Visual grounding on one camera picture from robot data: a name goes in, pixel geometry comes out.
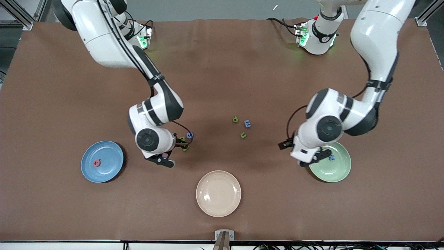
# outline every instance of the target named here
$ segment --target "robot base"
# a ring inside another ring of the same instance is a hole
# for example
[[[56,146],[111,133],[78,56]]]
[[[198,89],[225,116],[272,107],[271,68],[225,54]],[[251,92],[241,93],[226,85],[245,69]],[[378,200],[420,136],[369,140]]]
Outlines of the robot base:
[[[148,28],[147,26],[139,24],[138,22],[134,22],[134,32],[138,32],[140,29],[142,30],[128,40],[128,42],[131,45],[140,47],[141,49],[150,49],[152,28]]]
[[[296,34],[302,35],[302,37],[296,37],[296,43],[298,46],[304,48],[308,53],[313,55],[322,55],[333,46],[336,34],[326,43],[321,43],[319,39],[313,34],[312,25],[315,22],[314,19],[301,24],[301,29],[295,29]]]

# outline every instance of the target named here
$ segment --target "blue plate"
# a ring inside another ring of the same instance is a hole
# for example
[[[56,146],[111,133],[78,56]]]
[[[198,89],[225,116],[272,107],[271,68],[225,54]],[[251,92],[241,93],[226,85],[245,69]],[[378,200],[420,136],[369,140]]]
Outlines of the blue plate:
[[[107,182],[122,169],[123,151],[112,141],[99,141],[83,154],[80,168],[83,176],[95,183]]]

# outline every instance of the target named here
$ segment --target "black band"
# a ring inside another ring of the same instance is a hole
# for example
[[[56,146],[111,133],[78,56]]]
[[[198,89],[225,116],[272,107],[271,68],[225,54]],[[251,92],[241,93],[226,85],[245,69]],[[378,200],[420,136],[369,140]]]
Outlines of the black band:
[[[152,86],[154,86],[154,84],[156,84],[156,83],[158,83],[158,82],[160,82],[160,81],[162,81],[164,79],[165,79],[165,77],[163,76],[163,74],[162,73],[158,73],[158,74],[154,75],[153,78],[148,80],[148,85],[150,87],[152,87]]]
[[[339,6],[339,8],[337,9],[336,12],[337,12],[337,13],[336,13],[336,16],[334,16],[334,17],[326,16],[326,15],[322,14],[322,11],[320,11],[319,14],[320,14],[321,17],[322,17],[323,19],[325,19],[325,20],[328,20],[328,21],[334,21],[334,20],[338,19],[338,17],[342,14],[342,8]]]
[[[352,105],[353,105],[353,98],[347,96],[347,102],[345,103],[344,110],[342,111],[341,116],[339,116],[341,121],[344,121],[347,118],[347,116],[349,116],[350,110],[352,109]]]
[[[392,85],[392,79],[390,79],[390,81],[385,82],[385,81],[375,81],[375,80],[368,80],[367,83],[365,84],[366,87],[371,87],[371,88],[377,88],[377,89],[382,89],[385,91],[388,91],[390,86]]]
[[[332,39],[334,37],[334,35],[336,34],[336,31],[334,33],[329,34],[329,35],[321,33],[316,28],[316,21],[311,26],[311,29],[313,30],[313,34],[315,35],[315,37],[317,37],[319,39],[319,42],[321,42],[321,43],[328,43],[330,41],[330,39]]]
[[[162,126],[164,123],[160,121],[159,117],[157,117],[156,112],[154,112],[153,106],[151,105],[151,100],[148,98],[144,101],[144,103],[148,114],[150,115],[151,119],[153,119],[153,122],[156,124],[156,126]]]

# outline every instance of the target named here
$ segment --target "green plate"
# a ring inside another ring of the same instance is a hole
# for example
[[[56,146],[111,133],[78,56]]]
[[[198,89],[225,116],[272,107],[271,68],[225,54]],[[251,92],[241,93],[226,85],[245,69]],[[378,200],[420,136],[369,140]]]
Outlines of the green plate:
[[[323,149],[329,149],[334,155],[334,160],[329,158],[322,159],[318,163],[310,165],[311,172],[319,179],[326,182],[342,181],[350,173],[352,168],[352,160],[350,154],[339,142],[334,142],[332,145],[324,146]]]

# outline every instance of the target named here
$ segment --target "plate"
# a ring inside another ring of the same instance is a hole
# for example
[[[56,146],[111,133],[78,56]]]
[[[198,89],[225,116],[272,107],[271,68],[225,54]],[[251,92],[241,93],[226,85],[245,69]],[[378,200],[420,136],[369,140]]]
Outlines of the plate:
[[[344,180],[350,173],[352,168],[352,160],[347,149],[339,142],[334,142],[332,145],[324,146],[323,149],[332,151],[334,160],[329,158],[322,159],[318,163],[310,164],[311,172],[319,179],[326,182],[338,182]]]
[[[207,215],[224,217],[234,212],[241,201],[241,186],[232,174],[216,170],[200,179],[196,189],[199,207]]]
[[[113,179],[122,169],[123,151],[113,141],[99,141],[83,154],[80,169],[83,176],[95,183]]]

